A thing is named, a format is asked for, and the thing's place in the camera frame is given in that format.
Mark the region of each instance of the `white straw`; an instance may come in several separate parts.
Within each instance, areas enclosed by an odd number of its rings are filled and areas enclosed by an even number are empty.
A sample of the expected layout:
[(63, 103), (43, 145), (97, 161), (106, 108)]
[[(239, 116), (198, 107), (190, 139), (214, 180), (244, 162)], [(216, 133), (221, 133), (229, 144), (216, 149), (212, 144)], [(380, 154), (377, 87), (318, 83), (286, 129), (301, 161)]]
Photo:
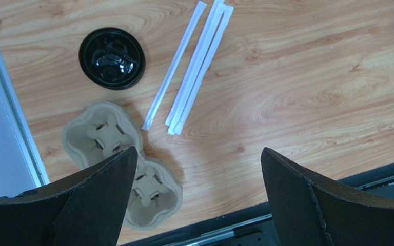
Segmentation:
[(167, 92), (167, 88), (170, 85), (171, 79), (173, 78), (176, 68), (179, 65), (182, 55), (185, 52), (186, 46), (188, 45), (188, 42), (191, 39), (192, 33), (194, 32), (194, 29), (197, 26), (197, 23), (199, 22), (200, 16), (202, 16), (202, 13), (205, 10), (206, 5), (207, 5), (206, 3), (199, 1), (197, 6), (195, 7), (194, 13), (192, 14), (188, 27), (185, 30), (185, 34), (182, 37), (178, 50), (176, 51), (173, 61), (171, 62), (167, 74), (164, 77), (164, 81), (162, 81), (161, 87), (159, 88), (156, 97), (154, 98), (154, 101), (151, 104), (150, 110), (147, 113), (145, 122), (141, 127), (142, 130), (148, 131), (151, 127), (151, 124), (153, 124), (154, 116), (156, 115), (157, 110), (161, 105), (162, 98), (164, 98), (165, 93)]
[(215, 0), (214, 4), (212, 5), (212, 8), (209, 12), (208, 18), (206, 20), (205, 26), (203, 27), (202, 34), (200, 35), (199, 41), (197, 42), (197, 46), (194, 50), (194, 53), (191, 57), (191, 62), (189, 63), (188, 69), (186, 70), (185, 77), (182, 81), (182, 84), (179, 88), (178, 94), (174, 100), (173, 107), (171, 108), (170, 113), (168, 114), (167, 120), (165, 121), (165, 124), (167, 126), (171, 125), (171, 121), (174, 118), (174, 115), (179, 107), (179, 101), (180, 99), (186, 95), (186, 98), (189, 95), (189, 92), (191, 88), (187, 87), (187, 81), (189, 80), (191, 74), (193, 73), (193, 70), (195, 69), (200, 69), (200, 66), (202, 65), (202, 61), (205, 58), (205, 55), (207, 53), (208, 47), (210, 43), (205, 43), (206, 36), (208, 35), (208, 32), (210, 31), (210, 27), (212, 24), (212, 20), (214, 19), (214, 16), (216, 14), (216, 10), (220, 4), (222, 4), (224, 0)]
[(195, 97), (197, 96), (197, 93), (199, 92), (200, 85), (202, 84), (203, 77), (205, 76), (205, 73), (208, 70), (209, 65), (211, 64), (212, 59), (215, 56), (215, 52), (221, 42), (223, 32), (226, 29), (227, 24), (229, 23), (232, 13), (233, 13), (233, 6), (226, 6), (226, 10), (224, 12), (223, 19), (220, 22), (220, 25), (216, 31), (215, 37), (211, 43), (211, 46), (209, 47), (208, 54), (206, 55), (205, 60), (203, 61), (202, 68), (200, 69), (197, 79), (195, 81), (195, 84), (192, 87), (191, 94), (189, 95), (188, 101), (186, 102), (186, 105), (185, 105), (185, 109), (184, 109), (182, 115), (180, 116), (179, 123), (174, 128), (175, 134), (180, 135), (182, 133), (183, 125), (189, 115), (189, 112), (191, 111), (191, 107), (194, 104)]
[(192, 64), (192, 68), (190, 70), (190, 75), (188, 78), (185, 78), (185, 81), (182, 82), (182, 85), (185, 83), (185, 89), (183, 94), (180, 95), (179, 101), (177, 103), (176, 111), (173, 114), (173, 118), (170, 123), (170, 127), (168, 128), (168, 134), (174, 135), (174, 128), (179, 122), (180, 116), (182, 115), (183, 109), (185, 107), (186, 101), (188, 100), (189, 93), (191, 93), (192, 86), (194, 85), (195, 79), (202, 67), (203, 60), (208, 53), (209, 45), (212, 42), (215, 31), (220, 23), (221, 16), (225, 10), (226, 5), (218, 2), (217, 9), (215, 10), (214, 18), (211, 20), (211, 25), (209, 26), (208, 32), (204, 35), (203, 44), (200, 49), (196, 49), (198, 51), (198, 57), (194, 64)]

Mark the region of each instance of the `light brown wooden tabletop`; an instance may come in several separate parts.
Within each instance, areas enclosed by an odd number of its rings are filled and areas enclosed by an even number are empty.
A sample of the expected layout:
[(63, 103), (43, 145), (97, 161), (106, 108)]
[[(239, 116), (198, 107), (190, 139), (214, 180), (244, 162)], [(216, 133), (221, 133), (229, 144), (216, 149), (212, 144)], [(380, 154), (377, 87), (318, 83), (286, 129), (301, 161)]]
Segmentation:
[[(150, 131), (147, 155), (173, 169), (181, 209), (119, 244), (267, 201), (260, 154), (273, 148), (333, 179), (394, 162), (394, 0), (226, 0), (235, 11), (180, 136), (164, 125), (212, 3)], [(142, 125), (196, 0), (0, 0), (0, 50), (51, 181), (78, 171), (61, 131), (109, 100)], [(83, 38), (118, 27), (141, 43), (142, 80), (124, 91), (90, 81)]]

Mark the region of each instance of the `wooden table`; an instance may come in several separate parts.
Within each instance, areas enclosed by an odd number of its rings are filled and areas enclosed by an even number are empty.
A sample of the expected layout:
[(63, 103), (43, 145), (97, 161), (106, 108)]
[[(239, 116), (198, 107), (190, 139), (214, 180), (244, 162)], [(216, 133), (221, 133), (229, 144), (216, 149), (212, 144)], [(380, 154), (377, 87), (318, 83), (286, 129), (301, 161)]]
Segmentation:
[[(153, 231), (123, 227), (119, 244), (267, 201), (260, 154), (273, 148), (333, 179), (394, 162), (394, 0), (226, 0), (235, 7), (181, 136), (172, 106), (211, 4), (154, 124), (147, 155), (183, 185), (181, 209)], [(196, 0), (0, 0), (0, 49), (51, 181), (78, 171), (61, 145), (66, 122), (110, 100), (141, 125)], [(143, 79), (103, 89), (78, 63), (91, 31), (133, 34)]]

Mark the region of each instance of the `round black lid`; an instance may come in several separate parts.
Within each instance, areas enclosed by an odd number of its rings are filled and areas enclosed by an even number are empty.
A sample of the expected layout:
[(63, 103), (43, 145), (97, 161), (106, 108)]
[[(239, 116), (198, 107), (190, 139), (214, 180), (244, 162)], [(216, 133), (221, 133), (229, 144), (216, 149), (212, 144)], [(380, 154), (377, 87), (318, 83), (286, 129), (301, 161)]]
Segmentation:
[(134, 86), (145, 70), (141, 45), (128, 32), (113, 27), (91, 32), (80, 45), (78, 59), (88, 78), (112, 90)]

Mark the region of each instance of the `black plastic lid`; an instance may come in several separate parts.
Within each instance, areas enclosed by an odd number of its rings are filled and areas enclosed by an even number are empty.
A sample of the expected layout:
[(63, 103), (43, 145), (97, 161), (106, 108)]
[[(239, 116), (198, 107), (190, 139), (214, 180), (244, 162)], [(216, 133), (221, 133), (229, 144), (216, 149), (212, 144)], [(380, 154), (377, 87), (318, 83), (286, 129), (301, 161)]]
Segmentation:
[(80, 45), (78, 59), (88, 78), (112, 90), (134, 86), (145, 70), (141, 45), (128, 32), (113, 27), (91, 32)]

